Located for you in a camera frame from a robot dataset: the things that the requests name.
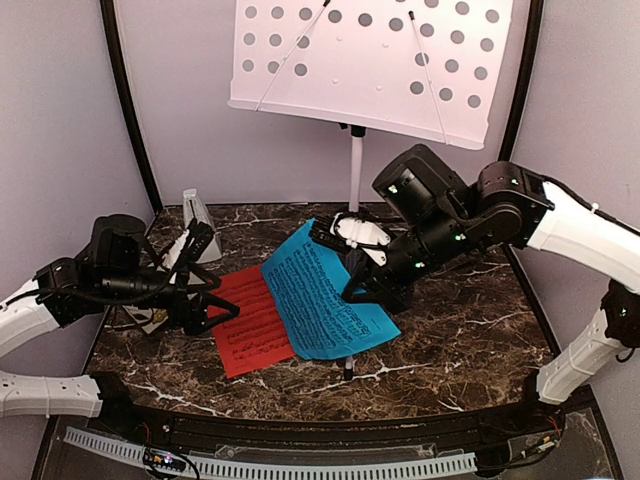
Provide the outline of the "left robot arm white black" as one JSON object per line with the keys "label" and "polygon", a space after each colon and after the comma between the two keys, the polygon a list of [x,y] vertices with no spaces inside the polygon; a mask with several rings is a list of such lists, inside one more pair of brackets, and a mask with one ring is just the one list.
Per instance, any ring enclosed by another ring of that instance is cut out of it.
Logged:
{"label": "left robot arm white black", "polygon": [[[236,318],[239,306],[213,293],[220,278],[197,263],[213,237],[209,225],[192,220],[159,254],[141,219],[127,214],[97,218],[79,254],[41,268],[2,301],[1,353],[115,306],[163,310],[169,327],[188,336]],[[127,387],[111,372],[67,378],[2,373],[1,415],[102,417],[120,436],[134,435],[141,427]]]}

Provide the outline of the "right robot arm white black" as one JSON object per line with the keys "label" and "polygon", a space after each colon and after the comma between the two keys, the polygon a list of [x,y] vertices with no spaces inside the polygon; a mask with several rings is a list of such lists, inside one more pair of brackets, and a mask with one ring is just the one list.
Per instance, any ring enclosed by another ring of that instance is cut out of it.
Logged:
{"label": "right robot arm white black", "polygon": [[377,221],[361,221],[343,236],[368,258],[352,273],[342,297],[407,308],[413,283],[449,261],[498,245],[531,248],[572,259],[610,279],[600,307],[583,332],[535,376],[526,399],[510,413],[521,434],[534,432],[549,405],[573,391],[623,350],[639,347],[639,232],[589,204],[561,182],[517,164],[486,166],[472,185],[428,147],[417,144],[376,177],[373,189],[408,224],[387,244],[367,239]]}

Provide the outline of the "blue sheet music page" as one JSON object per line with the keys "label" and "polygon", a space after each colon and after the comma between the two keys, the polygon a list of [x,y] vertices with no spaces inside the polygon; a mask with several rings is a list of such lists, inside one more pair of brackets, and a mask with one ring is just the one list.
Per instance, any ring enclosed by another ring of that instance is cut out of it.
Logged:
{"label": "blue sheet music page", "polygon": [[262,265],[290,344],[305,360],[336,360],[389,342],[400,330],[377,304],[350,304],[336,252],[314,242],[309,220]]}

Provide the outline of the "white music stand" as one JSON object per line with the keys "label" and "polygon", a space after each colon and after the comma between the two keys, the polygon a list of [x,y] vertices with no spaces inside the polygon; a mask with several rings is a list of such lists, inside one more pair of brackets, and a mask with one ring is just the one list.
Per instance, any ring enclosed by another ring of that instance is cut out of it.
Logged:
{"label": "white music stand", "polygon": [[370,129],[484,147],[510,1],[240,1],[229,105],[351,132],[349,208]]}

